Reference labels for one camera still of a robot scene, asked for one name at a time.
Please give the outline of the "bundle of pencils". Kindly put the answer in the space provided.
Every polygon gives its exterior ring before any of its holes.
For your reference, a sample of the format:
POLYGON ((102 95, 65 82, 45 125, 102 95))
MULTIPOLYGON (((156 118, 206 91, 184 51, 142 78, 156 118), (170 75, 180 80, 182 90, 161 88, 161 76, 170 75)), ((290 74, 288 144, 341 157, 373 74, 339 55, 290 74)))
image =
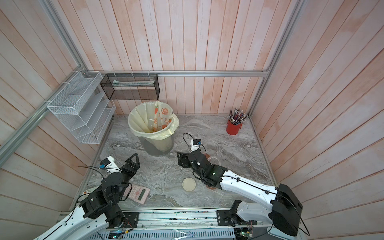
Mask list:
POLYGON ((230 110, 228 123, 231 123, 235 126, 241 125, 247 118, 247 113, 245 113, 240 108, 235 108, 234 110, 230 110))

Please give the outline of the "cream jar lid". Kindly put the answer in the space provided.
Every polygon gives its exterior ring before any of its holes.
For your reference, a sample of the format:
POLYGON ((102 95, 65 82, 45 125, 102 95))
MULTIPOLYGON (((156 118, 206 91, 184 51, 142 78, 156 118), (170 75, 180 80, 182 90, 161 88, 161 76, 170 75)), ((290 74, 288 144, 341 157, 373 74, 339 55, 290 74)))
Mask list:
POLYGON ((192 192, 196 188, 196 181, 192 178, 185 178, 182 182, 182 187, 186 192, 192 192))

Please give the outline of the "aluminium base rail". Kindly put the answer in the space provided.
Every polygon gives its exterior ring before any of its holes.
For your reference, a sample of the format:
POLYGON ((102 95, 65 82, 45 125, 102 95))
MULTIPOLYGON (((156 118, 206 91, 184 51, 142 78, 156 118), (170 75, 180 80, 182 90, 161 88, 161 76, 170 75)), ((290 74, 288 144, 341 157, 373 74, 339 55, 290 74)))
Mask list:
POLYGON ((122 223, 109 227, 105 215, 83 218, 77 208, 39 238, 41 240, 292 240, 267 222, 231 226, 227 209, 125 211, 122 223))

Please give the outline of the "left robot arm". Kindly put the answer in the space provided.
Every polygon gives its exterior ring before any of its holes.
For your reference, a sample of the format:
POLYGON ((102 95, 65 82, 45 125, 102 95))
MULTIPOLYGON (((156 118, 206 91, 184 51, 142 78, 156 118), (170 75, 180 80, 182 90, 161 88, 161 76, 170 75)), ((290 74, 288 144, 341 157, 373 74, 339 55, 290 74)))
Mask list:
POLYGON ((59 223, 55 224, 37 240, 85 240, 106 229, 117 229, 118 237, 138 225, 139 213, 123 213, 119 202, 128 199, 126 189, 132 189, 131 178, 140 168, 139 155, 130 156, 121 167, 116 167, 111 157, 101 162, 101 169, 110 174, 101 180, 101 185, 86 194, 85 199, 59 223))

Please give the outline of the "red pencil cup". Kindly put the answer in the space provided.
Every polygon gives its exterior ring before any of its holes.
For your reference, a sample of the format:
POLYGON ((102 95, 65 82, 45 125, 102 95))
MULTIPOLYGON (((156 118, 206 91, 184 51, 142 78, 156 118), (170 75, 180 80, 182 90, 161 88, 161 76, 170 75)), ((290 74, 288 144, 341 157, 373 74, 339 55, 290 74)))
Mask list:
POLYGON ((242 128, 242 125, 243 125, 242 123, 233 124, 230 121, 228 121, 227 122, 226 132, 229 135, 235 136, 235 135, 237 135, 239 133, 239 130, 242 128))

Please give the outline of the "pale green tape dispenser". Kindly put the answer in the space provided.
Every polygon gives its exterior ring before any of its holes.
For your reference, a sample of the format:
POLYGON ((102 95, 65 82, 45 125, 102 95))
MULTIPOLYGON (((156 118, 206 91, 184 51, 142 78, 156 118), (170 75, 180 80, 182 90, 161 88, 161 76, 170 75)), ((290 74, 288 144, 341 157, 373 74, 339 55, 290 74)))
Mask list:
POLYGON ((90 189, 87 189, 85 190, 82 195, 85 195, 85 194, 90 194, 92 193, 94 190, 96 190, 98 187, 93 187, 93 188, 90 188, 90 189))

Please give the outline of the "horizontal aluminium frame bar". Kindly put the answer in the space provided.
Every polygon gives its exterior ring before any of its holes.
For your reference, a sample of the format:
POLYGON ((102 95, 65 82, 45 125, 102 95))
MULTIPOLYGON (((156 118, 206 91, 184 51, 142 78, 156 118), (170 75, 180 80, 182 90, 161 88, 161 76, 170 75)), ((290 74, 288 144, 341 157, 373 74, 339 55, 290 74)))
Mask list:
POLYGON ((99 71, 104 74, 155 74, 158 77, 266 77, 268 70, 236 70, 236 71, 99 71))

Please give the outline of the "oatmeal jar with brown lid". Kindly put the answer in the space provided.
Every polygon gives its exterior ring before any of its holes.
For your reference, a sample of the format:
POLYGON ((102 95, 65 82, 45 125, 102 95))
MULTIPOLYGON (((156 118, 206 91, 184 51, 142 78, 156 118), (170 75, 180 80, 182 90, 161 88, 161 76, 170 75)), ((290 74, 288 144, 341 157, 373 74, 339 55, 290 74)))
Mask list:
POLYGON ((208 158, 208 161, 212 164, 212 165, 218 165, 220 166, 221 165, 221 161, 217 158, 217 157, 209 157, 208 158))

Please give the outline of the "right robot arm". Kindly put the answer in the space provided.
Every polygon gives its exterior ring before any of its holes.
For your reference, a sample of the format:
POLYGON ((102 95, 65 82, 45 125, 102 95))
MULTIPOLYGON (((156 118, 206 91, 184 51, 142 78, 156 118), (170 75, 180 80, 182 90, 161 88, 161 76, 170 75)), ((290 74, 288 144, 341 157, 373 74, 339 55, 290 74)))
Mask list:
POLYGON ((234 201, 227 215, 221 219, 223 222, 235 227, 260 221, 272 224, 286 235, 297 236, 303 205, 289 186, 267 186, 243 178, 225 167, 212 164, 200 150, 178 153, 177 157, 178 164, 192 169, 194 177, 206 186, 233 192, 253 201, 234 201))

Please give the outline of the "pink calculator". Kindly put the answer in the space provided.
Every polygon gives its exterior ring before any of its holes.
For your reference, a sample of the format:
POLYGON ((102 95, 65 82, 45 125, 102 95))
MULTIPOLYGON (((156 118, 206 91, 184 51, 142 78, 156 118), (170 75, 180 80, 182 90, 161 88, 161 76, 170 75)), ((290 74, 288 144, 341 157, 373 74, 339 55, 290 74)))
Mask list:
POLYGON ((135 184, 130 184, 125 193, 123 194, 123 199, 131 199, 136 203, 144 204, 149 196, 150 189, 135 184))

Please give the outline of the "grey trash bin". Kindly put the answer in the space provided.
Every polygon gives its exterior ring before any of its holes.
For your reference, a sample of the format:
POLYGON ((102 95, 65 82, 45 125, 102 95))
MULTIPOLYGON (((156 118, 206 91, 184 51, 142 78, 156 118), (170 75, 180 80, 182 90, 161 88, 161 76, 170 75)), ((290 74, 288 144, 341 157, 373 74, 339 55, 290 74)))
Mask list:
POLYGON ((139 141, 143 145, 145 151, 155 157, 164 156, 170 153, 174 147, 174 136, 167 137, 164 140, 152 140, 139 137, 139 141))

